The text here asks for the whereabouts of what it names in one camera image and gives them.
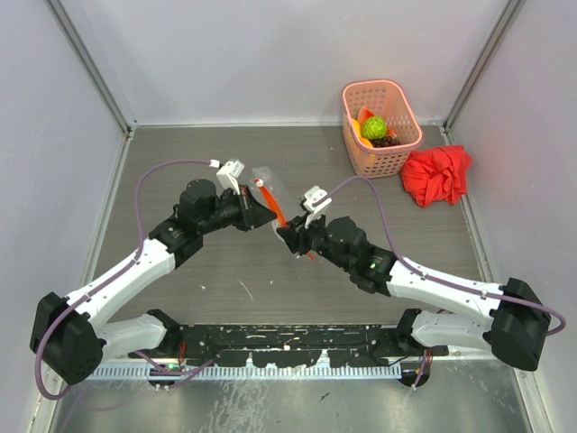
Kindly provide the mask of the clear orange zip top bag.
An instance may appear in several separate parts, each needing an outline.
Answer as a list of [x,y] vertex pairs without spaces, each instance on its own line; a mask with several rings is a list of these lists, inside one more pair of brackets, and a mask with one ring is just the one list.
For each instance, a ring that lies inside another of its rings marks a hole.
[[252,182],[251,191],[256,192],[264,205],[276,213],[276,219],[270,224],[274,235],[283,241],[277,229],[286,226],[295,217],[302,217],[305,210],[289,192],[281,176],[270,167],[252,168]]

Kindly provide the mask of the green toy custard apple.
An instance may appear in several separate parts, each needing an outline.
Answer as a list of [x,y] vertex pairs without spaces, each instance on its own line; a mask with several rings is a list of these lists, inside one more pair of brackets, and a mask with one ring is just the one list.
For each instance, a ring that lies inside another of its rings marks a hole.
[[362,124],[362,134],[369,140],[385,137],[387,132],[386,121],[378,115],[367,118]]

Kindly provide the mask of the pink plastic basket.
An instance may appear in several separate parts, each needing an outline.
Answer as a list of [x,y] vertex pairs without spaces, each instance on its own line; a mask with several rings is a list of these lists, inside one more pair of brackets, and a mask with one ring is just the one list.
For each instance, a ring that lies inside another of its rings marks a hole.
[[374,79],[344,87],[343,138],[356,174],[368,178],[399,173],[424,141],[407,97],[396,82]]

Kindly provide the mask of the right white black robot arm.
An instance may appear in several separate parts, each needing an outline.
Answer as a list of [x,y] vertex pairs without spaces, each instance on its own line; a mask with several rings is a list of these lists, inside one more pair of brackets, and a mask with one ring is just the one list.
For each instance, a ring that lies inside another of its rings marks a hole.
[[422,309],[403,313],[395,334],[403,354],[462,346],[488,351],[519,370],[537,369],[551,316],[526,282],[471,281],[399,259],[372,244],[348,216],[312,223],[296,217],[277,234],[292,253],[318,253],[348,273],[360,290],[436,307],[436,313]]

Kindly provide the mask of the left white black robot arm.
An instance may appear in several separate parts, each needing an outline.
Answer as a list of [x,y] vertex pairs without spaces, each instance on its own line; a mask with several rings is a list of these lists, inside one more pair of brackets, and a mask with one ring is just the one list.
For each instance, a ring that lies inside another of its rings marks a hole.
[[210,180],[189,182],[172,215],[134,253],[83,288],[65,297],[51,292],[40,300],[31,349],[69,385],[84,381],[103,361],[137,350],[173,356],[182,344],[183,331],[166,313],[152,309],[115,323],[111,317],[197,253],[205,235],[228,226],[251,231],[276,217],[246,185],[218,193]]

